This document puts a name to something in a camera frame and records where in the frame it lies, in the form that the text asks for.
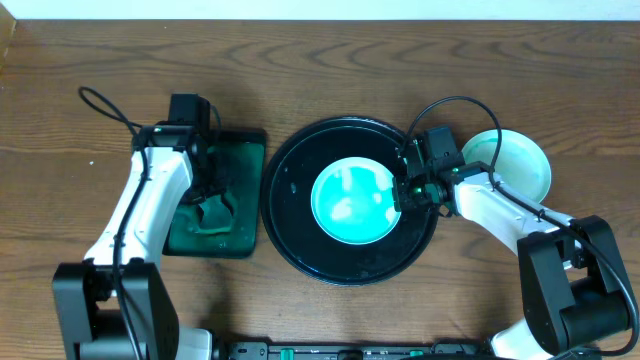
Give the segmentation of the mint green plate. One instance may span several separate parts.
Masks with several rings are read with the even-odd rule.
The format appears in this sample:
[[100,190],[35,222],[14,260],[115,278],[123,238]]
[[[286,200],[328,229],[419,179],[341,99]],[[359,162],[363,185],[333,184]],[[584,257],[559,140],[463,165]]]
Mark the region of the mint green plate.
[[320,228],[347,245],[366,245],[388,235],[398,224],[393,175],[381,163],[347,157],[324,168],[311,189],[310,206]]
[[[501,134],[496,172],[514,190],[541,203],[552,183],[551,166],[546,154],[533,140],[519,132],[504,129]],[[481,161],[489,165],[497,142],[496,130],[475,135],[462,148],[465,161]]]

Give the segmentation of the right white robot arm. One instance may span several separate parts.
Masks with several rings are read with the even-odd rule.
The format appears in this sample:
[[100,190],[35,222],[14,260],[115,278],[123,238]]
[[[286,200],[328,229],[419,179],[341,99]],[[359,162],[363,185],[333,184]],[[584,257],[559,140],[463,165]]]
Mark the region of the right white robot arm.
[[467,163],[453,145],[414,141],[398,151],[394,180],[402,212],[446,207],[518,257],[523,320],[494,335],[494,356],[616,357],[639,340],[639,306],[609,224],[576,219],[517,194],[492,163]]

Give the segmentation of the green sponge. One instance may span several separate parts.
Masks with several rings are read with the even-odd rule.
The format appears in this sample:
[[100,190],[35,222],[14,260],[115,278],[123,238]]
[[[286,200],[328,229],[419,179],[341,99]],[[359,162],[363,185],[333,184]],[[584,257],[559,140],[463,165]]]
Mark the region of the green sponge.
[[197,205],[196,232],[204,235],[229,233],[233,225],[233,207],[223,195],[212,196]]

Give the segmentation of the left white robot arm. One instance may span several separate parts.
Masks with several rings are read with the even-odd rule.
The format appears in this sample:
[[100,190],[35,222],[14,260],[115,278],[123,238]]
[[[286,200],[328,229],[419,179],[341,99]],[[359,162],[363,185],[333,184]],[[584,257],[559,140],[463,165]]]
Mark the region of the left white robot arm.
[[106,228],[52,280],[67,358],[218,358],[211,331],[180,325],[159,267],[167,254],[208,255],[232,231],[220,135],[169,122],[135,133],[131,171]]

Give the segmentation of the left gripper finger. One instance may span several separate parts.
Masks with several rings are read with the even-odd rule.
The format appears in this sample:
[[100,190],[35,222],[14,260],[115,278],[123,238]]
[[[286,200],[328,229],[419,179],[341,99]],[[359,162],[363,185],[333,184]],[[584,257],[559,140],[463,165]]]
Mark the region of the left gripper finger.
[[213,176],[213,194],[224,194],[232,180],[233,158],[231,155],[221,150],[215,150],[212,154],[212,162],[214,167]]
[[212,190],[210,188],[190,189],[185,193],[186,205],[198,205],[211,197]]

